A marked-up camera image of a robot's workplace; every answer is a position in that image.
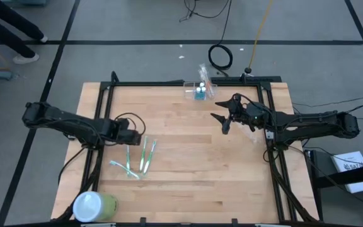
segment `person's leg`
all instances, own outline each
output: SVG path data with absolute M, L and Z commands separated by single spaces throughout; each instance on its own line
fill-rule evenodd
M 40 29 L 38 29 L 36 25 L 19 15 L 1 1 L 0 19 L 21 30 L 30 38 L 34 38 L 35 40 L 41 40 L 44 38 L 44 34 L 40 31 Z
M 23 41 L 14 33 L 10 32 L 0 24 L 0 42 L 11 47 L 23 57 L 31 58 L 35 56 L 34 51 L 27 47 Z

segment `white sneaker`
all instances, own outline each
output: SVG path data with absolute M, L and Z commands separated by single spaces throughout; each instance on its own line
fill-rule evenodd
M 38 54 L 36 54 L 34 57 L 23 57 L 22 55 L 17 55 L 13 58 L 13 62 L 15 64 L 28 64 L 31 62 L 35 62 L 40 58 Z
M 47 36 L 44 36 L 40 41 L 45 44 L 49 38 Z

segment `wooden tabletop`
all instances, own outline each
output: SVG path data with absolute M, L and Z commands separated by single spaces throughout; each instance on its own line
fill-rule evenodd
M 99 85 L 84 84 L 78 115 L 93 118 Z M 229 134 L 223 135 L 220 123 L 210 116 L 227 115 L 228 111 L 214 102 L 226 101 L 234 93 L 258 101 L 256 88 L 250 87 L 219 87 L 213 101 L 188 100 L 183 97 L 183 87 L 115 87 L 110 118 L 134 112 L 146 123 L 147 150 L 153 139 L 158 143 L 142 180 L 109 165 L 110 160 L 126 164 L 125 145 L 105 148 L 98 191 L 119 201 L 112 221 L 139 222 L 140 217 L 146 217 L 152 223 L 230 223 L 232 218 L 239 223 L 278 222 L 270 167 L 262 158 L 266 149 L 263 131 L 251 132 L 248 126 L 232 123 Z M 287 84 L 272 83 L 272 93 L 276 110 L 292 114 Z M 142 131 L 142 124 L 134 120 Z M 130 146 L 135 172 L 142 144 Z M 301 149 L 300 142 L 293 146 Z M 79 149 L 78 142 L 69 142 L 66 161 Z M 79 191 L 85 158 L 86 152 L 62 174 L 52 218 L 58 217 Z M 285 151 L 285 159 L 293 193 L 318 219 L 303 155 L 290 149 Z M 289 219 L 285 195 L 281 194 L 285 218 Z

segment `cylindrical container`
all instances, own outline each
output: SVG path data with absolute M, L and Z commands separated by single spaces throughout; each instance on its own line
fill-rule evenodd
M 76 197 L 72 211 L 80 222 L 107 220 L 117 211 L 117 199 L 108 194 L 83 192 Z

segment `black metal frame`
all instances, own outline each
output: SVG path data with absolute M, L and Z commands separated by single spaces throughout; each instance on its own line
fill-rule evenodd
M 108 98 L 106 103 L 106 110 L 105 110 L 105 117 L 110 116 L 110 111 L 112 108 L 112 100 L 113 100 L 113 91 L 116 86 L 183 86 L 183 80 L 178 81 L 169 81 L 169 82 L 120 82 L 116 75 L 112 73 L 112 80 L 110 82 L 101 82 L 100 83 L 100 89 L 99 89 L 99 95 L 98 100 L 96 104 L 96 111 L 95 111 L 95 118 L 98 118 L 100 116 L 101 112 L 101 106 L 103 103 L 103 96 L 105 94 L 105 90 L 108 89 Z M 218 86 L 250 86 L 257 89 L 258 94 L 258 100 L 260 103 L 264 103 L 264 97 L 263 97 L 263 90 L 267 92 L 267 99 L 270 106 L 270 109 L 275 111 L 275 105 L 274 105 L 274 99 L 272 96 L 272 90 L 270 83 L 278 83 L 282 82 L 281 77 L 279 76 L 265 76 L 265 77 L 245 77 L 242 76 L 240 78 L 213 78 L 212 82 Z M 98 156 L 103 156 L 103 150 L 104 147 L 100 147 L 97 152 Z M 270 147 L 270 144 L 267 143 L 267 150 L 268 150 L 268 158 L 272 160 L 274 158 L 273 151 Z M 285 156 L 284 152 L 280 152 L 279 154 L 279 160 L 280 160 L 280 166 L 281 166 L 281 173 L 284 178 L 284 182 L 288 185 L 289 188 L 291 188 L 289 183 L 289 176 L 287 171 L 287 165 L 285 162 Z M 85 161 L 85 168 L 83 172 L 83 181 L 82 185 L 85 183 L 86 179 L 88 178 L 91 162 L 93 159 L 93 151 L 88 151 L 86 161 Z M 100 166 L 101 166 L 101 159 L 100 162 L 97 163 L 98 165 L 98 176 L 100 175 Z M 276 170 L 277 166 L 275 162 L 270 162 L 270 170 Z M 280 194 L 280 188 L 277 183 L 277 181 L 273 178 L 273 188 L 274 188 L 274 196 L 275 196 L 275 204 L 277 207 L 277 214 L 279 221 L 285 221 L 284 217 L 284 209 L 282 207 L 282 200 L 281 200 L 281 194 Z M 98 178 L 96 182 L 93 184 L 92 187 L 93 191 L 98 190 Z M 296 211 L 294 209 L 294 206 L 292 205 L 292 202 L 287 199 L 288 207 L 289 207 L 289 215 L 291 218 L 291 221 L 297 221 L 296 217 Z

